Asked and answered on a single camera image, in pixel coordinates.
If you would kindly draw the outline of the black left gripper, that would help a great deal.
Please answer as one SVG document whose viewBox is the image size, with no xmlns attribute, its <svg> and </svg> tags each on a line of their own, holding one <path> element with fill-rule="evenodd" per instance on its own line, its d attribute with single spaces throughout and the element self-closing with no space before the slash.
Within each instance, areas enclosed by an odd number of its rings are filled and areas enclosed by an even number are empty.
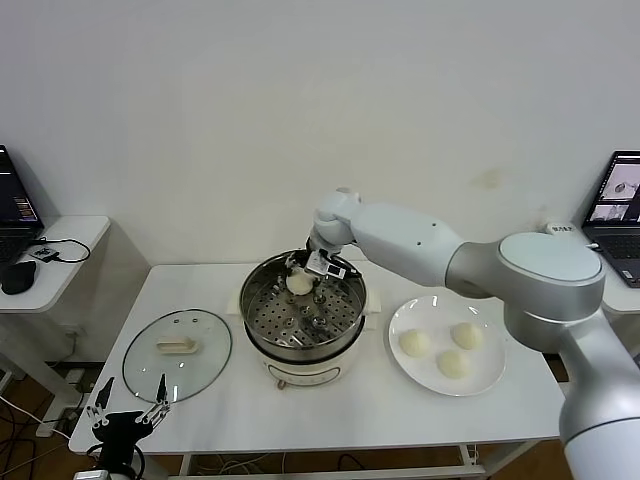
<svg viewBox="0 0 640 480">
<path fill-rule="evenodd" d="M 115 378 L 110 377 L 99 390 L 94 402 L 85 407 L 92 423 L 94 437 L 107 451 L 132 453 L 137 443 L 150 436 L 170 411 L 166 374 L 162 373 L 155 400 L 142 411 L 129 411 L 108 414 L 108 402 Z"/>
</svg>

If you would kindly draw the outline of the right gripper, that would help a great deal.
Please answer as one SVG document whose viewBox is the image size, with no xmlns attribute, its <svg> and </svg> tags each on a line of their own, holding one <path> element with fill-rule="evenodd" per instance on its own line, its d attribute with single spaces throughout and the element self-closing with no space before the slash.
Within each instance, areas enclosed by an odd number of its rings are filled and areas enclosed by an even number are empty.
<svg viewBox="0 0 640 480">
<path fill-rule="evenodd" d="M 303 268 L 303 253 L 291 252 L 285 259 L 285 267 L 288 273 Z M 323 278 L 332 277 L 339 280 L 358 278 L 359 271 L 341 257 L 330 255 L 325 250 L 313 250 L 304 266 L 304 270 L 314 276 L 314 287 L 318 288 L 323 283 Z"/>
</svg>

